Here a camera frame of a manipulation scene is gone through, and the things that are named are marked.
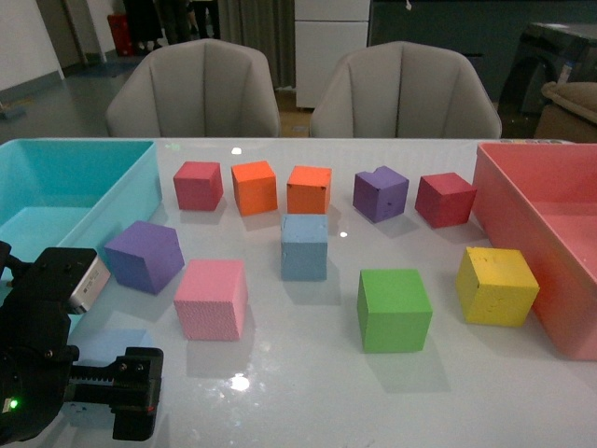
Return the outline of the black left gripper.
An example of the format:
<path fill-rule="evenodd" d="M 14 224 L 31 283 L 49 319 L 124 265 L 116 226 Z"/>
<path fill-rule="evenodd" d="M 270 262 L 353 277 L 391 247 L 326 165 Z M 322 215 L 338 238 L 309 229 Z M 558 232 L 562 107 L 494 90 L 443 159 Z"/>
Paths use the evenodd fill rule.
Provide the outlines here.
<path fill-rule="evenodd" d="M 27 441 L 56 417 L 64 401 L 102 404 L 114 415 L 112 437 L 146 441 L 154 433 L 164 355 L 128 347 L 102 366 L 75 365 L 69 345 L 71 264 L 93 248 L 49 247 L 33 262 L 1 244 L 1 268 L 12 274 L 1 306 L 1 441 Z"/>

